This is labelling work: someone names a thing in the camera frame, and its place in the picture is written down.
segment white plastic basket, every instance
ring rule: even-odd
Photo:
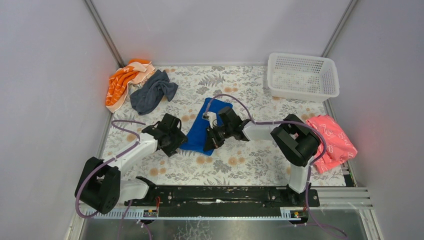
[[[339,95],[336,65],[324,57],[274,52],[267,82],[274,97],[323,102]]]

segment orange towel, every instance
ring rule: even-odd
[[[155,67],[149,60],[131,59],[126,67],[119,68],[109,78],[109,90],[106,95],[106,108],[112,113],[124,104],[129,84],[144,84]]]

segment gray towel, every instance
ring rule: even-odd
[[[177,89],[178,85],[170,82],[170,78],[165,71],[157,70],[141,89],[129,96],[131,107],[140,115],[149,114],[159,105],[164,95],[170,102],[174,98]]]

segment pink cloth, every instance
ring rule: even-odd
[[[318,130],[325,138],[327,151],[321,159],[315,162],[320,174],[353,159],[358,150],[351,143],[342,128],[329,115],[314,116],[306,120],[306,124]],[[323,152],[323,145],[319,145],[316,156]]]

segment blue cloth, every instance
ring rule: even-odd
[[[187,133],[188,142],[181,145],[179,148],[183,150],[191,150],[195,152],[199,152],[205,155],[212,155],[214,150],[209,151],[203,151],[203,147],[206,143],[206,128],[209,126],[209,121],[202,118],[203,113],[206,110],[206,106],[208,105],[209,101],[211,100],[210,97],[206,98],[204,100],[203,106],[200,109],[199,114],[196,117],[196,120],[194,120],[193,126],[191,126],[190,131]],[[224,107],[230,107],[233,108],[233,105],[229,102],[223,102],[217,99],[214,99],[212,101],[212,104],[210,105],[209,112],[218,113],[221,109]],[[223,121],[221,120],[220,116],[217,116],[217,124],[218,126],[221,126],[223,124]]]

